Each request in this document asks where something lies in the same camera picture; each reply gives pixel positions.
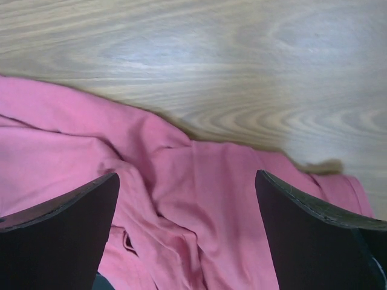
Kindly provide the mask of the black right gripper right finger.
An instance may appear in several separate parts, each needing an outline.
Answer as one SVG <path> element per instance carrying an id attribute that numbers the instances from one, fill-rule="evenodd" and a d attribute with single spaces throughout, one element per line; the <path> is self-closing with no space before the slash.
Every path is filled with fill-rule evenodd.
<path id="1" fill-rule="evenodd" d="M 255 179 L 280 289 L 386 289 L 386 222 L 259 170 Z"/>

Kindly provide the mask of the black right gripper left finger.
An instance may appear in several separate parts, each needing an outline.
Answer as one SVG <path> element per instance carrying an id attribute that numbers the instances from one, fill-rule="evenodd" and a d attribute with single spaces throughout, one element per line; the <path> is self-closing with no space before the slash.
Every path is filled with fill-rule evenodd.
<path id="1" fill-rule="evenodd" d="M 112 289 L 98 268 L 119 187 L 109 173 L 1 217 L 1 289 Z"/>

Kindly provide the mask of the dusty red t-shirt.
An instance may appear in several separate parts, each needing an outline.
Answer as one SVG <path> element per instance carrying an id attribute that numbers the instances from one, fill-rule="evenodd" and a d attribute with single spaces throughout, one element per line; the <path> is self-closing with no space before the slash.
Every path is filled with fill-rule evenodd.
<path id="1" fill-rule="evenodd" d="M 372 216 L 356 178 L 303 173 L 280 153 L 193 141 L 150 112 L 1 77 L 1 215 L 116 172 L 119 198 L 99 266 L 116 289 L 277 289 L 258 170 Z"/>

